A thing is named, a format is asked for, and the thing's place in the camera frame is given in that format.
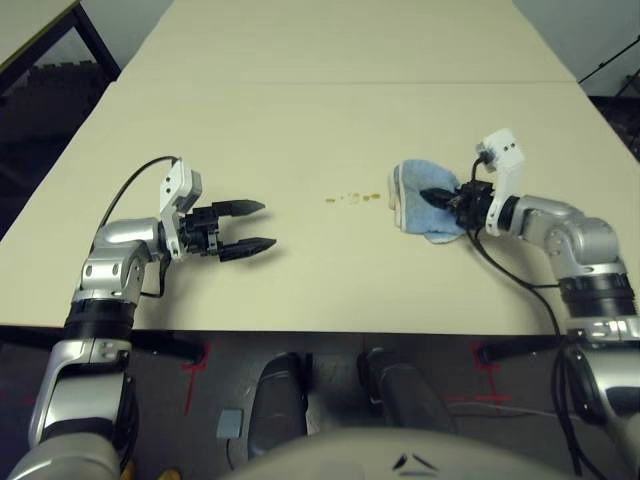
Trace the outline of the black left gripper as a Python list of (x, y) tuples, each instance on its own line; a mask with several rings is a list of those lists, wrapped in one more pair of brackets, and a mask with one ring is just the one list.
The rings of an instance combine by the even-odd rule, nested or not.
[(253, 237), (221, 244), (218, 249), (219, 218), (247, 216), (265, 208), (263, 203), (249, 199), (212, 202), (210, 206), (194, 208), (180, 220), (179, 239), (187, 253), (218, 256), (221, 262), (252, 257), (273, 247), (277, 240)]

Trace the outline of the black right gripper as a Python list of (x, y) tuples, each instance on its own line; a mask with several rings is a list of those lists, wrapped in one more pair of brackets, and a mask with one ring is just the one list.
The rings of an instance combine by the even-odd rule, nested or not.
[(456, 192), (442, 188), (420, 191), (431, 206), (448, 206), (456, 224), (464, 230), (478, 230), (485, 226), (487, 212), (493, 202), (494, 187), (490, 182), (472, 180), (462, 184)]

